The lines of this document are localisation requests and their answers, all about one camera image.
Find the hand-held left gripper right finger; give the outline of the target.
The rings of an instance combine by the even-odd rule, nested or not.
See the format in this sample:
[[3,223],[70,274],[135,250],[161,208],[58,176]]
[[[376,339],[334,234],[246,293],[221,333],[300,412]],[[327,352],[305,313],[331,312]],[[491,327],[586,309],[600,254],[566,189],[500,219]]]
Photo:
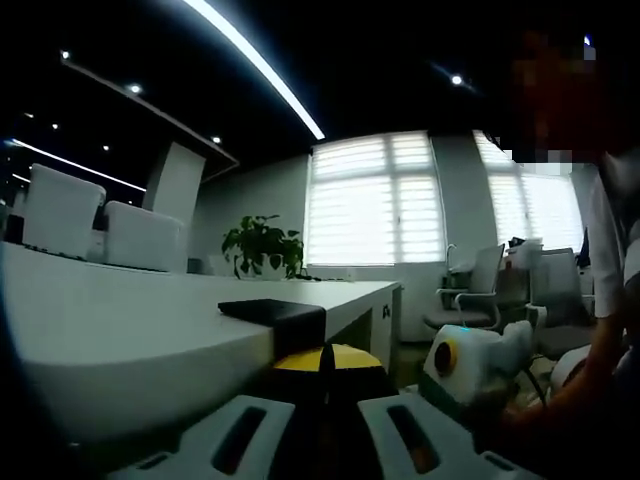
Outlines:
[[328,347],[329,378],[350,394],[364,443],[383,479],[537,479],[539,476],[480,447],[469,430],[474,412],[487,419],[503,391],[484,390],[459,403],[424,373],[404,393],[392,388],[381,362],[348,345]]

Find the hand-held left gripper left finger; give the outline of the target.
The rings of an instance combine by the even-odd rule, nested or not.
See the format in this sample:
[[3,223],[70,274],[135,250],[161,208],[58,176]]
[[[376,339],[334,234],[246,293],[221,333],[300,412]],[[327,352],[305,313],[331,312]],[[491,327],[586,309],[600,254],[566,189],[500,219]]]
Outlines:
[[329,348],[279,360],[245,393],[185,430],[174,453],[159,452],[109,479],[266,479],[295,417],[317,405]]

